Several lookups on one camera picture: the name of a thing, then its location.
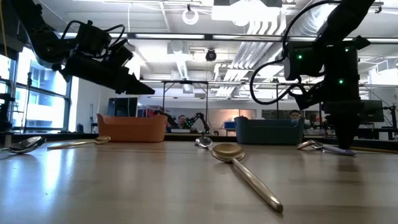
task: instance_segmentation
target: camera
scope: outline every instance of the camera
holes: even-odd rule
[[[206,54],[206,61],[214,62],[217,58],[217,54],[214,49],[208,49]]]

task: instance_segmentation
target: spoon handle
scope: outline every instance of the spoon handle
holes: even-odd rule
[[[236,159],[232,159],[235,169],[243,176],[248,184],[277,212],[282,212],[284,207],[276,196],[258,179],[248,168]]]
[[[59,146],[51,146],[51,147],[48,147],[47,149],[61,149],[61,148],[65,148],[65,147],[81,146],[81,145],[90,144],[90,143],[95,143],[95,141],[74,142],[74,143],[63,144],[63,145],[59,145]]]

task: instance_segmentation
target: storage bin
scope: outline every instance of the storage bin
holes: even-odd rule
[[[151,118],[106,116],[97,114],[100,136],[111,136],[112,142],[161,142],[164,140],[167,117]]]
[[[302,142],[304,132],[304,118],[295,121],[237,117],[235,125],[240,144],[297,145]]]

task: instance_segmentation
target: ceiling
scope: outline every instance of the ceiling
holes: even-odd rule
[[[43,17],[53,28],[63,32],[68,22],[78,20],[86,22],[93,21],[94,25],[101,29],[108,29],[112,26],[123,24],[128,30],[127,12],[130,14],[130,32],[158,32],[158,33],[196,33],[196,34],[246,34],[249,25],[236,26],[231,21],[214,21],[211,19],[211,9],[213,0],[202,1],[202,6],[192,6],[192,9],[203,10],[199,12],[199,20],[194,25],[188,25],[182,20],[184,5],[171,6],[164,5],[164,11],[160,4],[110,4],[96,0],[34,0],[43,5]],[[296,6],[287,11],[287,22],[310,0],[295,0]],[[398,37],[398,26],[394,26],[392,21],[398,19],[398,1],[383,0],[383,11],[375,14],[370,11],[363,23],[356,29],[351,36],[361,35],[365,37]],[[70,32],[76,32],[78,27],[72,27]],[[177,72],[177,64],[167,57],[167,45],[169,40],[130,40],[142,57],[144,63],[141,65],[141,76],[145,79],[165,79],[172,72]],[[242,42],[228,41],[185,41],[188,51],[193,58],[186,61],[188,73],[190,71],[203,71],[203,76],[199,79],[208,78],[208,73],[214,77],[214,69],[217,63],[230,64]],[[205,54],[208,49],[215,49],[217,61],[206,62]],[[359,52],[363,62],[377,62],[383,57],[398,57],[398,45],[371,45]],[[367,69],[371,67],[362,66],[362,74],[367,74]],[[284,81],[283,70],[273,76]],[[248,79],[251,72],[242,78]]]

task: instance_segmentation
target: wooden table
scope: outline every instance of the wooden table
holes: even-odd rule
[[[397,155],[244,148],[283,215],[193,142],[109,143],[0,153],[0,223],[397,223]]]

